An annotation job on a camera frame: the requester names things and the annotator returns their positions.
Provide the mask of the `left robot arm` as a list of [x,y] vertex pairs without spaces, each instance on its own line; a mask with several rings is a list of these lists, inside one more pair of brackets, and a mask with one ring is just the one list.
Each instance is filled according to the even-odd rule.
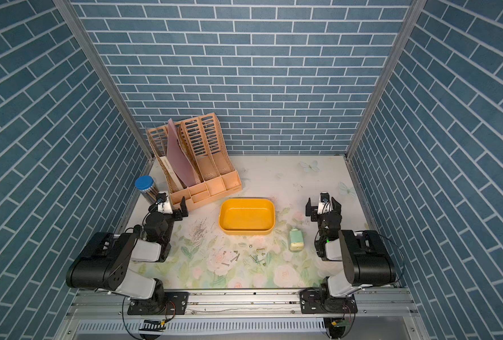
[[119,235],[97,232],[66,274],[70,288],[104,290],[130,299],[129,315],[184,314],[188,293],[167,293],[159,279],[129,267],[131,262],[162,263],[171,250],[173,224],[188,216],[186,200],[175,208],[165,193],[156,195],[142,224]]

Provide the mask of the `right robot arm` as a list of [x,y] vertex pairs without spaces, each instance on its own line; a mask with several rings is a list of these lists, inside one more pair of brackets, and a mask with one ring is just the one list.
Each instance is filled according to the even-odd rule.
[[335,198],[321,193],[317,205],[307,202],[305,215],[318,225],[317,256],[324,262],[341,262],[343,269],[327,276],[318,288],[301,290],[303,314],[356,314],[355,293],[396,282],[396,268],[382,235],[373,230],[342,229],[341,204]]

